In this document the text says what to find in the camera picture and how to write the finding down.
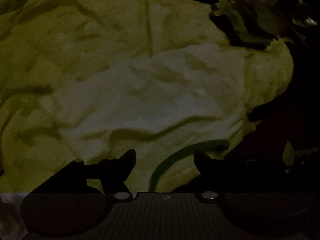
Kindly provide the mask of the dark leafy patterned cloth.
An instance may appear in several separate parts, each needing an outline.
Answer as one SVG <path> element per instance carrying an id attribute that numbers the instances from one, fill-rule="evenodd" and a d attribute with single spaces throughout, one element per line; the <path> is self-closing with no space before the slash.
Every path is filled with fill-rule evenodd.
<path id="1" fill-rule="evenodd" d="M 231 46 L 265 50 L 279 40 L 279 23 L 258 0 L 218 0 L 210 20 L 223 31 Z"/>

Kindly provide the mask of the floral cream bed sheet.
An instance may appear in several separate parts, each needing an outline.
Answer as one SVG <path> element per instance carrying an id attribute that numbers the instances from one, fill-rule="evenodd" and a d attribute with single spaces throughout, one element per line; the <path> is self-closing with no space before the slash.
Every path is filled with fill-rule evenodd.
<path id="1" fill-rule="evenodd" d="M 80 159 L 68 157 L 42 100 L 131 59 L 233 47 L 209 12 L 192 0 L 1 0 L 1 192 L 30 192 Z M 283 40 L 245 49 L 244 135 L 255 128 L 249 111 L 283 93 L 293 72 Z"/>

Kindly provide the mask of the white small printed t-shirt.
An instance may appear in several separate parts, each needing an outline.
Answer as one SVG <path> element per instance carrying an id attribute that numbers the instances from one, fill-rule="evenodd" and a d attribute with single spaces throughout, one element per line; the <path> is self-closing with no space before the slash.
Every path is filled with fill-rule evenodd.
<path id="1" fill-rule="evenodd" d="M 156 168 L 188 146 L 227 140 L 234 148 L 247 124 L 245 48 L 210 43 L 117 64 L 84 82 L 56 90 L 42 106 L 55 117 L 68 157 L 88 163 L 128 149 L 137 164 L 126 181 L 169 191 L 196 176 L 191 157 Z"/>

